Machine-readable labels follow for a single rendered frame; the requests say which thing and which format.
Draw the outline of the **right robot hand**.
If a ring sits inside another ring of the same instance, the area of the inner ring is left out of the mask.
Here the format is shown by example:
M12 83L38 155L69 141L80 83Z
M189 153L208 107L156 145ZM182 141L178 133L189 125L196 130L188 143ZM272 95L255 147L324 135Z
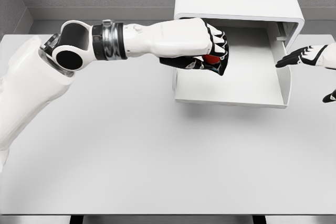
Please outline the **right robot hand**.
M282 68L299 64L336 70L336 42L299 48L284 56L275 66Z

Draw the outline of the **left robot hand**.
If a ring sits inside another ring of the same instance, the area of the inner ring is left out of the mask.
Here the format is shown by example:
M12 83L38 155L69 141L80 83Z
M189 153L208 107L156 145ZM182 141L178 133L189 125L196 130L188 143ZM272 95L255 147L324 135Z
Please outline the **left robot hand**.
M172 20L161 24L163 35L156 40L155 55L160 63L180 69L203 69L222 76L229 59L225 33L200 18ZM207 64L202 56L220 57L220 62Z

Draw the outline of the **red load switch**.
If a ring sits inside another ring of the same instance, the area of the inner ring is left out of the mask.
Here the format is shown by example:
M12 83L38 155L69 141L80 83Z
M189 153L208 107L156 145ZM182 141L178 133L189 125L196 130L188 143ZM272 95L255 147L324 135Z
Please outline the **red load switch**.
M217 64L221 60L220 57L212 56L212 55L203 55L202 58L207 64L211 64L211 65Z

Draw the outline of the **white sliding cabinet drawer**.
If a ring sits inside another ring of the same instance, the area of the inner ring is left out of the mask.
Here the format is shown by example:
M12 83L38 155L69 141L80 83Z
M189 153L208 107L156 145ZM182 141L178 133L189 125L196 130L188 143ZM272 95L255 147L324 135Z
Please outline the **white sliding cabinet drawer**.
M208 70L177 69L173 74L175 101L200 104L286 108L291 72L275 64L286 55L278 22L207 19L225 32L229 61L223 76Z

